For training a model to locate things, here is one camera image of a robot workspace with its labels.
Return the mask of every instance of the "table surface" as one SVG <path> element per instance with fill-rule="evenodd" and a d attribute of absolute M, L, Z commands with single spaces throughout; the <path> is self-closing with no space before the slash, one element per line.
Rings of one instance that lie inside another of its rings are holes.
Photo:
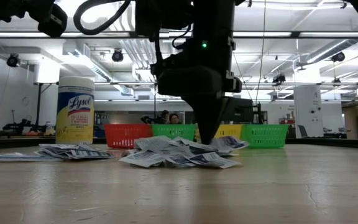
<path fill-rule="evenodd" d="M 358 223 L 358 149 L 287 145 L 233 159 L 243 166 L 0 162 L 0 223 Z"/>

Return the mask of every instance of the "yellow basket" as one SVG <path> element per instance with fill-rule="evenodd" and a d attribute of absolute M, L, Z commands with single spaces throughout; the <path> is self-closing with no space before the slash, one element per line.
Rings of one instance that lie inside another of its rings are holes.
<path fill-rule="evenodd" d="M 224 136 L 235 136 L 240 139 L 241 137 L 242 124 L 221 124 L 218 128 L 218 131 L 215 134 L 216 138 Z M 195 138 L 197 142 L 201 142 L 200 131 L 196 129 Z"/>

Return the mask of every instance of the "red basket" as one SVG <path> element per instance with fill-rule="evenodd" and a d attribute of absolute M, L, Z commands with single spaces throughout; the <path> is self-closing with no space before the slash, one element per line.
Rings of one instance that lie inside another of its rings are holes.
<path fill-rule="evenodd" d="M 153 136 L 148 124 L 106 124 L 107 145 L 111 148 L 133 149 L 135 139 Z"/>

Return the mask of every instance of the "lysol logo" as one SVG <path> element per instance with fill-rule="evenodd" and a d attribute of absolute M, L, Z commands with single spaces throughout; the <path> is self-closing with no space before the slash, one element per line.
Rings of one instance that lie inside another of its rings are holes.
<path fill-rule="evenodd" d="M 79 112 L 91 111 L 92 97 L 88 95 L 76 96 L 68 101 L 68 114 L 70 116 Z"/>

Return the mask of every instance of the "green basket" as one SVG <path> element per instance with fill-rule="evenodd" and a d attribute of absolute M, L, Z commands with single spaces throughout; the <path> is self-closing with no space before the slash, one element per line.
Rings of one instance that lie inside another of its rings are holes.
<path fill-rule="evenodd" d="M 153 136 L 166 136 L 174 139 L 182 137 L 187 140 L 194 140 L 196 126 L 193 124 L 153 124 Z"/>
<path fill-rule="evenodd" d="M 287 130 L 286 124 L 246 124 L 242 127 L 241 140 L 247 141 L 249 148 L 280 148 L 284 147 Z"/>

